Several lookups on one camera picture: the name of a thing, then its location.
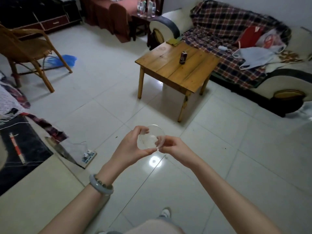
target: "person's right hand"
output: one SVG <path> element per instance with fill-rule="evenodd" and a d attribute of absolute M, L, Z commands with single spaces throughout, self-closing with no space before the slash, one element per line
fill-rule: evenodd
<path fill-rule="evenodd" d="M 159 151 L 169 153 L 188 168 L 191 168 L 199 158 L 179 137 L 174 136 L 166 135 L 165 142 Z"/>

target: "red bag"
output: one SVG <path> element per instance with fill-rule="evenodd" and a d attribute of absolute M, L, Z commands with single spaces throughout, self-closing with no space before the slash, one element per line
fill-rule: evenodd
<path fill-rule="evenodd" d="M 239 48 L 254 47 L 256 42 L 261 37 L 262 32 L 263 28 L 257 26 L 250 26 L 247 29 L 245 29 L 243 34 L 240 36 L 240 38 L 234 45 Z"/>

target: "person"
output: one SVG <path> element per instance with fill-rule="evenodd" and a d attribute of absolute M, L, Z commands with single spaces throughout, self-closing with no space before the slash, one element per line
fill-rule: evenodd
<path fill-rule="evenodd" d="M 103 165 L 99 173 L 95 176 L 99 181 L 102 181 L 102 183 L 107 186 L 112 185 L 115 179 L 127 169 L 127 167 L 133 165 L 139 159 L 157 151 L 156 148 L 144 150 L 138 148 L 137 139 L 141 130 L 145 130 L 148 133 L 147 127 L 136 126 L 123 138 L 111 159 Z M 237 233 L 281 233 L 279 228 L 266 215 L 220 177 L 180 138 L 166 136 L 165 142 L 162 147 L 159 148 L 159 151 L 161 153 L 172 155 L 181 164 L 193 171 L 202 186 Z M 96 208 L 103 195 L 103 193 L 100 193 L 92 185 L 87 185 L 39 233 L 83 233 L 94 216 Z M 171 210 L 165 208 L 158 219 L 148 220 L 140 226 L 128 231 L 127 234 L 184 233 L 181 228 L 173 224 L 170 216 Z"/>

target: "forearm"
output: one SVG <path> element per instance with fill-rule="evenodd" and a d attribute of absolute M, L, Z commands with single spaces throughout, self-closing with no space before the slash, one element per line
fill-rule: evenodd
<path fill-rule="evenodd" d="M 111 162 L 106 163 L 97 178 L 103 183 L 112 184 L 122 172 Z M 51 222 L 39 232 L 40 234 L 79 234 L 83 233 L 94 216 L 103 194 L 91 185 L 87 185 Z"/>
<path fill-rule="evenodd" d="M 267 216 L 200 157 L 191 169 L 237 233 L 281 233 Z"/>

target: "plaid blanket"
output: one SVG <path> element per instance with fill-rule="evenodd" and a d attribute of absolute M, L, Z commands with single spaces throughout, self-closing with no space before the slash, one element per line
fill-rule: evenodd
<path fill-rule="evenodd" d="M 184 41 L 188 45 L 219 56 L 221 61 L 215 72 L 244 89 L 252 88 L 266 77 L 264 67 L 240 70 L 239 66 L 244 60 L 232 57 L 232 52 L 237 50 L 233 44 L 244 30 L 249 26 L 263 27 L 263 33 L 276 29 L 286 44 L 291 38 L 290 28 L 273 17 L 218 1 L 207 0 L 199 3 L 191 10 L 190 17 L 194 28 L 183 33 Z M 228 47 L 232 52 L 219 50 L 220 45 Z"/>

